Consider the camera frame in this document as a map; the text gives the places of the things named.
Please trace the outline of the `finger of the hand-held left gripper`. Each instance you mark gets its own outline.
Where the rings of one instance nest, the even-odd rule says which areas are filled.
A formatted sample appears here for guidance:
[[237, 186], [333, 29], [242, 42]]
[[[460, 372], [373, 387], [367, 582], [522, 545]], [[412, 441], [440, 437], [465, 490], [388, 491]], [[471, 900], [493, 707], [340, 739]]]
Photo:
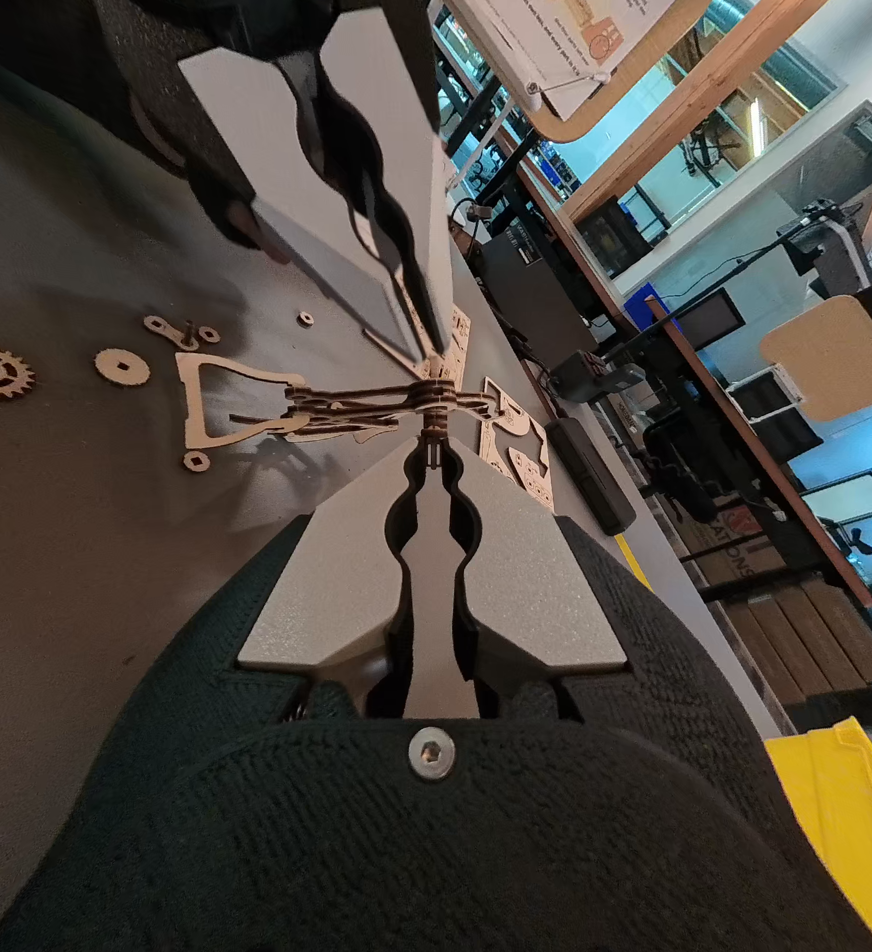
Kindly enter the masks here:
[[268, 242], [362, 327], [406, 357], [434, 351], [406, 292], [395, 219], [373, 184], [358, 213], [303, 155], [299, 109], [275, 65], [213, 49], [180, 70], [252, 186], [250, 209]]
[[321, 48], [332, 89], [367, 125], [379, 153], [371, 173], [379, 208], [395, 219], [406, 292], [432, 344], [444, 354], [454, 307], [443, 151], [382, 10], [341, 12]]

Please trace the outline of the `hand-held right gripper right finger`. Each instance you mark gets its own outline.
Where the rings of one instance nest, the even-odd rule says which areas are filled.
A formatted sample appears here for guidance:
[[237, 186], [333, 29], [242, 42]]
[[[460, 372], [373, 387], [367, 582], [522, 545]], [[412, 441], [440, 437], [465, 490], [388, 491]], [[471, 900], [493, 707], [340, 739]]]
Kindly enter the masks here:
[[525, 685], [624, 671], [627, 655], [556, 516], [457, 439], [443, 446], [443, 486], [463, 555], [453, 648], [478, 715], [498, 717]]

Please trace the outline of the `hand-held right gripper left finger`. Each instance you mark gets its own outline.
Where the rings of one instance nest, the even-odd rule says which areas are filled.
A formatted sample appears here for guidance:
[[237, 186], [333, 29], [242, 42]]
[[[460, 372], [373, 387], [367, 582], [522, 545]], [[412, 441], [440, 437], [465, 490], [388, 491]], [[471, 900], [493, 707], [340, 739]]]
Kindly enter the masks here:
[[405, 714], [414, 617], [403, 549], [418, 529], [418, 438], [318, 506], [237, 663], [342, 684], [364, 713]]

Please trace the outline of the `wooden gear axle assembly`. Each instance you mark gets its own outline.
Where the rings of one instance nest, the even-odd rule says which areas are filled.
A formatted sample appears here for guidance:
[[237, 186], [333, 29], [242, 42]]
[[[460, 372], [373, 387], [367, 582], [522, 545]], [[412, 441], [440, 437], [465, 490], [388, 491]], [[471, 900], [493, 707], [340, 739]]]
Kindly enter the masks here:
[[424, 449], [425, 465], [430, 470], [442, 466], [444, 445], [448, 439], [449, 411], [456, 406], [456, 388], [449, 376], [444, 357], [435, 354], [429, 358], [429, 376], [425, 400], [419, 405], [422, 417], [420, 440]]

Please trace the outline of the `wooden link piece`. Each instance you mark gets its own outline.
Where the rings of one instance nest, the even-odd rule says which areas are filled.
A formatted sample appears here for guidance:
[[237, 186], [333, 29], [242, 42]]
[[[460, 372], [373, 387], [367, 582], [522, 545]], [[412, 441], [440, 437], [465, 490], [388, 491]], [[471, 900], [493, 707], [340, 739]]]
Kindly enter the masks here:
[[202, 346], [215, 346], [222, 339], [214, 327], [199, 327], [188, 321], [184, 329], [180, 329], [157, 315], [144, 316], [143, 326], [149, 332], [161, 336], [179, 351], [184, 352], [195, 352]]

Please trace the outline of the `wooden model frame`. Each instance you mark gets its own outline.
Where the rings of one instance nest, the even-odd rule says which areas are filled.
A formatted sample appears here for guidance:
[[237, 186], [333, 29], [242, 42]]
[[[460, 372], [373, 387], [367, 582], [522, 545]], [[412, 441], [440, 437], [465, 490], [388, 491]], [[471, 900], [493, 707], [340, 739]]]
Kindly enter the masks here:
[[[265, 433], [298, 442], [316, 442], [361, 432], [392, 431], [399, 428], [406, 416], [421, 417], [419, 405], [427, 391], [427, 379], [391, 387], [321, 390], [311, 387], [298, 374], [257, 370], [231, 359], [199, 353], [180, 352], [176, 363], [186, 407], [183, 440], [189, 451], [231, 446]], [[287, 412], [277, 418], [256, 420], [222, 436], [210, 435], [205, 425], [200, 377], [206, 367], [282, 387]], [[463, 412], [480, 422], [490, 422], [499, 415], [495, 397], [460, 390], [456, 390], [456, 397], [456, 406], [449, 414]]]

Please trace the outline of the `person's left forearm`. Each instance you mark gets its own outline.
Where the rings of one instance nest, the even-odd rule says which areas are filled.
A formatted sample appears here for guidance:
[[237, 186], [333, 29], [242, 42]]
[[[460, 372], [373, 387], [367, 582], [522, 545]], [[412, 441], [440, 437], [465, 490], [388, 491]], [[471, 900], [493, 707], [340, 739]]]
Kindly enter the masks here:
[[101, 125], [133, 121], [90, 1], [0, 1], [0, 66]]

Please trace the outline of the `wooden parts sheet curved cutout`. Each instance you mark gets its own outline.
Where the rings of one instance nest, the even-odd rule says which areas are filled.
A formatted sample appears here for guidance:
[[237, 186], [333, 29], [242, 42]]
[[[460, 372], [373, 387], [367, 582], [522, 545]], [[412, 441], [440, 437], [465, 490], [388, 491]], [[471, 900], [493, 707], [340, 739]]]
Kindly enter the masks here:
[[[554, 493], [544, 427], [491, 377], [483, 378], [482, 392], [496, 398], [499, 415], [490, 422], [479, 424], [478, 457], [510, 482], [519, 484], [536, 502], [553, 513]], [[530, 453], [514, 444], [501, 451], [497, 441], [499, 432], [516, 441], [531, 438], [537, 446], [531, 447]]]

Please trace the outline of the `wooden parts sheet slotted strips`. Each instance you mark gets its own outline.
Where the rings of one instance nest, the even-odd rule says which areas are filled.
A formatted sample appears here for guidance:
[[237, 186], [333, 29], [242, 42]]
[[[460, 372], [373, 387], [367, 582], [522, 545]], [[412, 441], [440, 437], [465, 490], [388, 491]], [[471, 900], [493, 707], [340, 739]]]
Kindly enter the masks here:
[[442, 378], [451, 381], [456, 390], [464, 386], [465, 365], [472, 323], [469, 317], [457, 306], [452, 312], [452, 339], [449, 350], [443, 358]]

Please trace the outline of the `person's left hand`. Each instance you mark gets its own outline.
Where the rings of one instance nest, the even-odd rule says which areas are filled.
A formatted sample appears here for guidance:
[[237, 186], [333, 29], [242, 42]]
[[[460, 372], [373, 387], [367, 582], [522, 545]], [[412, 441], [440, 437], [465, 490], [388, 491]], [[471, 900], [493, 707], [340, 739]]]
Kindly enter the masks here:
[[279, 266], [287, 266], [290, 260], [279, 246], [271, 244], [249, 205], [238, 200], [210, 201], [204, 212], [215, 228], [233, 244], [252, 251], [259, 251]]

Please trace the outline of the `wooden clipboard stand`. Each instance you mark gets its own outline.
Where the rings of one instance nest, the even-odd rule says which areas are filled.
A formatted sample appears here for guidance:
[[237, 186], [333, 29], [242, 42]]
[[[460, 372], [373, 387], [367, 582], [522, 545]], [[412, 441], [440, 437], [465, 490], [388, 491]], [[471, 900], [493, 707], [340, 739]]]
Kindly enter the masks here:
[[523, 111], [541, 137], [556, 143], [572, 142], [583, 137], [600, 119], [616, 105], [644, 75], [660, 61], [669, 49], [702, 18], [709, 2], [677, 1], [667, 10], [656, 26], [649, 30], [619, 66], [611, 82], [597, 91], [567, 121], [561, 121], [547, 106], [532, 109], [528, 95], [516, 85], [512, 66], [501, 59], [494, 45], [484, 40], [470, 25], [462, 12], [462, 2], [439, 2], [446, 6], [453, 18], [466, 33], [474, 47], [488, 64], [490, 72], [499, 79], [517, 106]]

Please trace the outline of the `black flat box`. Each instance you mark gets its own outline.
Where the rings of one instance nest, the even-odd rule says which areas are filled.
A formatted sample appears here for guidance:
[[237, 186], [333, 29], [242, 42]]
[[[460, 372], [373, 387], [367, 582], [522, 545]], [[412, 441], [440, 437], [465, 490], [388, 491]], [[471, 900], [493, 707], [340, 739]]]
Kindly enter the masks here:
[[521, 221], [513, 220], [480, 247], [474, 269], [501, 317], [543, 364], [552, 367], [575, 352], [597, 351], [585, 322], [590, 298], [576, 303]]

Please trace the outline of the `grey power adapter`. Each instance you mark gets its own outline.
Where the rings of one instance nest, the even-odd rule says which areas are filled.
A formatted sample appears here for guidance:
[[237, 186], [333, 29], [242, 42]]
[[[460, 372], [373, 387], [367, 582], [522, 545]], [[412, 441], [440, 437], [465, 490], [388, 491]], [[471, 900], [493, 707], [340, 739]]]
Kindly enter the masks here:
[[577, 351], [555, 366], [549, 384], [561, 400], [592, 403], [645, 382], [645, 372], [634, 363], [610, 367], [590, 351]]

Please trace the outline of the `wooden disc square hole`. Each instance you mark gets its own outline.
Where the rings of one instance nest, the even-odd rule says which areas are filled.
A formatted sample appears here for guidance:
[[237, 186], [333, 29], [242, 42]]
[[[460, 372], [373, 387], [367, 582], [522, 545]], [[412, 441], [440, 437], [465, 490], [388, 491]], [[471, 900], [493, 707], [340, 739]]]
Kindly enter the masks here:
[[142, 357], [123, 349], [98, 351], [93, 364], [98, 375], [119, 387], [142, 387], [151, 375], [149, 365]]

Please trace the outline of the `brown cardboard boxes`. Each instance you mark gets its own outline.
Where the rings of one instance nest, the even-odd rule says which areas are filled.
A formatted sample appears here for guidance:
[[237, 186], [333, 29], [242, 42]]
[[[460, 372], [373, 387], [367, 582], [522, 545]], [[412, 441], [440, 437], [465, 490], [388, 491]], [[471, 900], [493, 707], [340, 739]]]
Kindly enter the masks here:
[[661, 504], [673, 543], [732, 649], [799, 732], [872, 728], [872, 617], [817, 570], [795, 572], [745, 506], [697, 523]]

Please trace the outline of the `dark monitor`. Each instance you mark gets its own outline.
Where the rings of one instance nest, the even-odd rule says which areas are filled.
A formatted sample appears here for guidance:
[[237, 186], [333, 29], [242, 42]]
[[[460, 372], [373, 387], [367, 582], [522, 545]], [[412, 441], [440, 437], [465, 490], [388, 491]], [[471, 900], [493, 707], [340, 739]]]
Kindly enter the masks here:
[[695, 351], [702, 351], [746, 326], [725, 288], [709, 293], [671, 322]]

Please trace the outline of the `tan rounded board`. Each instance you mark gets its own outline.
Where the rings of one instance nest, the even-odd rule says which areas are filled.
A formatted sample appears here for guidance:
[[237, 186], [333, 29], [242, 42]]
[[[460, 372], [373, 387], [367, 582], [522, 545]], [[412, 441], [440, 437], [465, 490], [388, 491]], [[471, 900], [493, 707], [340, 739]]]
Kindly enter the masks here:
[[872, 317], [854, 296], [834, 296], [775, 327], [759, 353], [789, 379], [812, 422], [872, 406]]

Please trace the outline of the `yellow plastic bin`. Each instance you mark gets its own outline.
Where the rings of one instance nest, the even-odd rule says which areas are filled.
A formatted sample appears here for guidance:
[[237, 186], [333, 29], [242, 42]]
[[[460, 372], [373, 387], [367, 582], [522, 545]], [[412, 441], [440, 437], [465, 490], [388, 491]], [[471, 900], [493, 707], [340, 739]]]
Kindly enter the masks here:
[[872, 931], [872, 740], [850, 718], [764, 745], [800, 827]]

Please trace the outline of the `wooden support post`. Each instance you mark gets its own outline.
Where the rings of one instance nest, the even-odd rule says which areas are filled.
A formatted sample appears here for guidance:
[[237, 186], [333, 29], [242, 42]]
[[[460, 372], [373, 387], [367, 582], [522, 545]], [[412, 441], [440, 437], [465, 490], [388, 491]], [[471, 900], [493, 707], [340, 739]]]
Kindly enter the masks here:
[[562, 213], [576, 222], [627, 192], [823, 6], [824, 1], [756, 3], [564, 203]]

